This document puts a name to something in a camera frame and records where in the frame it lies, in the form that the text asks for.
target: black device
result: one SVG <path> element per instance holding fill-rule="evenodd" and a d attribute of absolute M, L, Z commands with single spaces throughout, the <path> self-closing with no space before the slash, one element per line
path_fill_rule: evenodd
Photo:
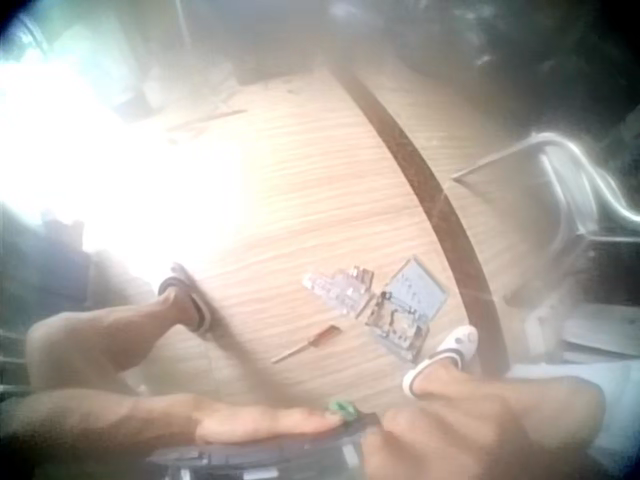
<path fill-rule="evenodd" d="M 322 434 L 163 449 L 149 462 L 165 466 L 167 480 L 363 480 L 361 439 L 376 425 L 377 415 L 361 414 Z"/>

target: flip-flop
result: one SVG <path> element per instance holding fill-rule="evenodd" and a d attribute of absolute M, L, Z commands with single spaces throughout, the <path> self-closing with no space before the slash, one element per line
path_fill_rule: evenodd
<path fill-rule="evenodd" d="M 179 263 L 171 265 L 168 275 L 158 286 L 158 296 L 166 292 L 169 287 L 179 288 L 189 294 L 189 298 L 198 313 L 198 326 L 191 331 L 206 340 L 207 334 L 211 332 L 213 317 L 211 308 L 209 308 L 209 303 L 196 285 L 195 280 L 183 265 Z"/>
<path fill-rule="evenodd" d="M 471 360 L 478 349 L 478 331 L 471 325 L 465 325 L 453 330 L 444 342 L 436 349 L 436 351 L 429 356 L 425 361 L 418 366 L 409 370 L 402 379 L 402 390 L 405 395 L 411 398 L 418 398 L 413 393 L 413 382 L 420 376 L 429 366 L 443 358 L 450 358 L 459 370 L 462 370 L 464 365 Z"/>

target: white shoe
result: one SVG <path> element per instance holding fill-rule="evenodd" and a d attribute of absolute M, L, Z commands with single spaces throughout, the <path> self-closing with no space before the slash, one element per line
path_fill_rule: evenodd
<path fill-rule="evenodd" d="M 473 358 L 478 349 L 478 331 L 471 325 L 465 325 L 453 330 L 444 342 L 424 362 L 409 370 L 402 379 L 402 390 L 411 398 L 418 398 L 413 393 L 413 382 L 429 365 L 443 358 L 451 358 L 459 370 Z"/>

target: small screwdriver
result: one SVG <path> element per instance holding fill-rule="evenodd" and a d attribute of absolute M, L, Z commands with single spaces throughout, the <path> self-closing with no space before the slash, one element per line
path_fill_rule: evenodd
<path fill-rule="evenodd" d="M 314 347 L 314 348 L 319 347 L 320 345 L 324 344 L 325 342 L 328 342 L 329 340 L 331 340 L 332 338 L 335 338 L 337 335 L 340 335 L 341 333 L 342 333 L 342 329 L 340 327 L 336 325 L 329 325 L 328 327 L 323 328 L 321 331 L 316 333 L 314 336 L 307 339 L 306 342 L 301 343 L 300 345 L 297 345 L 291 350 L 287 350 L 286 352 L 284 352 L 281 355 L 278 355 L 275 358 L 272 358 L 271 363 L 273 364 L 280 363 L 289 357 L 293 357 L 294 355 L 297 355 L 300 352 L 304 352 L 306 349 L 310 347 Z"/>

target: green clip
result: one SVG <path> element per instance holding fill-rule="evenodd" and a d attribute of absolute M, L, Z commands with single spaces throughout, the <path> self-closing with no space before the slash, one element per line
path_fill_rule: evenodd
<path fill-rule="evenodd" d="M 333 400 L 329 403 L 328 410 L 342 415 L 345 422 L 352 422 L 358 418 L 359 412 L 356 406 L 344 400 Z"/>

